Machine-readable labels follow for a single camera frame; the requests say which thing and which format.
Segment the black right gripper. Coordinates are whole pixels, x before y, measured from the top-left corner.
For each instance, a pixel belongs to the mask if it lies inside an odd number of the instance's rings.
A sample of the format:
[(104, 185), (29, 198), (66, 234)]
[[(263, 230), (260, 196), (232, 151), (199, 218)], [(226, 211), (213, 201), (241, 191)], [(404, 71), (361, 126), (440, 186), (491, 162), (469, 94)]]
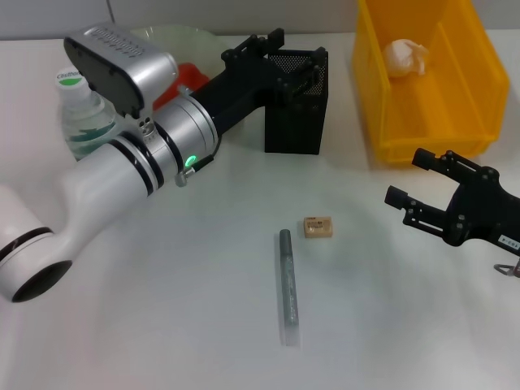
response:
[(447, 176), (459, 186), (446, 212), (389, 186), (384, 202), (405, 212), (404, 225), (437, 236), (451, 246), (476, 239), (519, 254), (519, 198), (501, 187), (497, 170), (481, 167), (452, 150), (437, 158), (419, 148), (412, 164)]

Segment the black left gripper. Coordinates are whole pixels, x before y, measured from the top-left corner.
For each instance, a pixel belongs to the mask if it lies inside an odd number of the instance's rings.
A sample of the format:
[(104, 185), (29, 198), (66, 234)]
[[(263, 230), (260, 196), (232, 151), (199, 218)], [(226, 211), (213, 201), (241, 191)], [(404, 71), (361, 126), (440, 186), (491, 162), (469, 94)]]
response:
[[(225, 133), (241, 120), (275, 101), (279, 83), (288, 75), (294, 100), (312, 108), (327, 107), (328, 51), (279, 50), (284, 29), (266, 37), (249, 36), (234, 49), (221, 54), (225, 69), (191, 94), (209, 114), (218, 133)], [(275, 53), (275, 64), (265, 58)]]

